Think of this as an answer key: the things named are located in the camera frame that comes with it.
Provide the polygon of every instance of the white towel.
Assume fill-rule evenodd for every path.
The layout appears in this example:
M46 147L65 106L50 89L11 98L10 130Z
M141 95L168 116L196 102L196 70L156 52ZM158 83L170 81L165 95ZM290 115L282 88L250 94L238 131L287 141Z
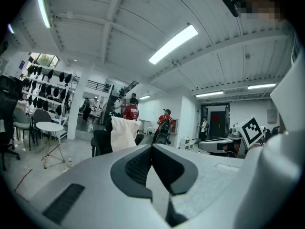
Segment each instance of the white towel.
M137 131L139 130L141 122L125 120L114 116L111 118L111 147L113 152L136 146L134 140L137 137Z

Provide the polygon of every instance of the person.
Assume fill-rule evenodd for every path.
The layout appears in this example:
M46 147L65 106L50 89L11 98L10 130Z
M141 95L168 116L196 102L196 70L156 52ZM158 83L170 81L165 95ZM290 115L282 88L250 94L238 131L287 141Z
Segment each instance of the person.
M124 98L123 95L120 95L114 103L114 112L116 113L116 117L123 118L123 109L125 107Z
M156 130L156 132L154 133L154 136L153 136L153 140L152 140L152 143L156 143L156 138L157 138L157 135L160 133L160 127L161 125L166 121L166 120L170 120L171 119L171 111L169 109L166 109L164 111L164 115L161 115L157 121L157 124L159 125L158 126L158 129ZM173 119L171 120L170 122L170 125L171 125L171 129L173 127Z
M89 101L89 98L85 98L85 101L82 105L82 119L84 121L88 121L88 117L89 117L89 114L91 112L91 107L90 107L90 101Z
M137 99L131 98L130 104L125 108L123 116L126 120L138 120L139 110L136 105Z
M200 140L201 141L205 141L207 139L206 136L206 126L207 126L208 122L206 121L206 118L203 118L203 122L202 122L202 126L200 127L201 132L200 132Z
M136 106L138 107L139 104L139 100L137 99L137 94L132 94L132 98L134 98L136 100Z

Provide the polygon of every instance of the round table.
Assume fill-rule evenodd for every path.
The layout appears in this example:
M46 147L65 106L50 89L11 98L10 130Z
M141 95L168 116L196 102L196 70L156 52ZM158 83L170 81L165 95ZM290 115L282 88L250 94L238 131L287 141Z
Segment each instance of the round table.
M47 164L47 157L49 156L49 154L51 152L53 152L56 148L59 149L60 153L61 153L61 147L60 147L60 143L59 143L59 140L58 140L58 137L56 135L56 132L59 132L59 131L62 131L63 130L63 126L60 125L60 124L57 124L57 123L53 123L53 122L38 122L36 124L36 127L39 128L41 130L41 139L43 137L43 131L46 131L46 132L49 132L50 134L50 138L49 138L49 142L48 142L48 145L46 147L46 155L43 156L43 153L42 153L42 146L41 146L41 155L42 155L42 162L43 162L43 167L46 169L46 164ZM58 142L58 145L49 152L49 148L50 148L50 140L51 140L51 137L52 137L52 133L54 134L54 138L55 140L57 140Z

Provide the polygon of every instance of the railing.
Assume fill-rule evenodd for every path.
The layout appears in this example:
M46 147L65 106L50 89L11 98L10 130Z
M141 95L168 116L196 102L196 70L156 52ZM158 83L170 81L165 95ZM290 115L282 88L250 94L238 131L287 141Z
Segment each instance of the railing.
M128 93L132 88L134 88L137 84L139 84L136 81L133 81L126 89L125 89L125 93Z
M91 89L98 90L98 91L103 91L106 93L108 93L110 90L109 84L101 84L101 83L90 81L90 80L88 80L86 87L89 87Z

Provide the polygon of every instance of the doorway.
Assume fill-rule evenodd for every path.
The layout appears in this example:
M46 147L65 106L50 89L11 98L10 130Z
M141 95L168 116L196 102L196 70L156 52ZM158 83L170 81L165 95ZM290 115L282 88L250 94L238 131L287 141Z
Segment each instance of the doorway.
M224 111L212 111L210 117L209 139L225 137L226 114Z

